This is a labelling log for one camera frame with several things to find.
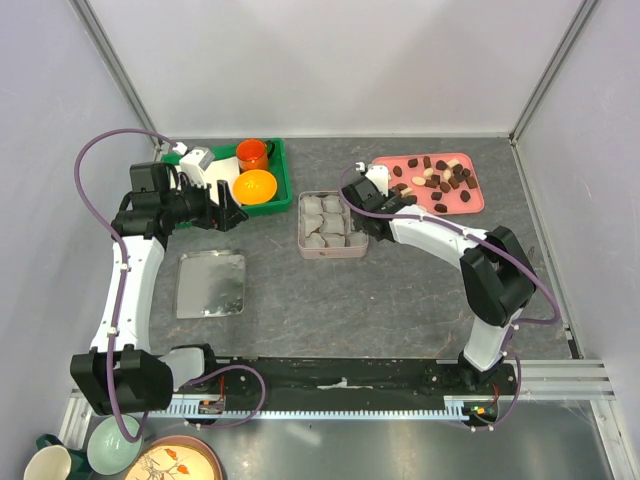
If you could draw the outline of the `pink chocolate tin box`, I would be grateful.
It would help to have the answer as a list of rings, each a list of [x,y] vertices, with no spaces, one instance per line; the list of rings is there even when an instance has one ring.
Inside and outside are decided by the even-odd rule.
[[[306,191],[298,196],[297,244],[306,260],[364,257],[367,234],[337,191]]]

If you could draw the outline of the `pink tray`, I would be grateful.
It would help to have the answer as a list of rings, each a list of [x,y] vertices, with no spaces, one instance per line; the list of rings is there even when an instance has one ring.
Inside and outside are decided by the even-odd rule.
[[[423,157],[431,158],[432,166],[424,168]],[[408,166],[417,158],[418,165]],[[373,163],[389,170],[389,187],[404,185],[408,195],[417,197],[416,204],[434,215],[463,215],[481,212],[485,207],[473,162],[464,153],[423,153],[378,157]],[[424,186],[414,185],[413,177],[426,179]]]

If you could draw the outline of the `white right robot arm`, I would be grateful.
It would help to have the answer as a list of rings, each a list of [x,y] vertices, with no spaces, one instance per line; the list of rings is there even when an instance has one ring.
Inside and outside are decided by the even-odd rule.
[[[523,269],[530,263],[513,232],[469,229],[434,216],[409,197],[380,191],[362,176],[340,190],[354,223],[377,240],[409,245],[460,271],[467,304],[474,314],[470,337],[456,370],[467,392],[483,392],[504,359],[512,323],[536,291]]]

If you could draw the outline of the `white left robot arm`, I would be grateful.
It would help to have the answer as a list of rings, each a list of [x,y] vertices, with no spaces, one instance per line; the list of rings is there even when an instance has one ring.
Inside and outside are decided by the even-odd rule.
[[[219,382],[205,344],[150,351],[149,320],[159,267],[168,239],[180,224],[226,232],[247,220],[227,181],[197,186],[175,168],[142,163],[129,170],[131,189],[109,225],[113,269],[103,317],[88,352],[73,356],[70,373],[99,415],[168,407],[189,385],[208,393]]]

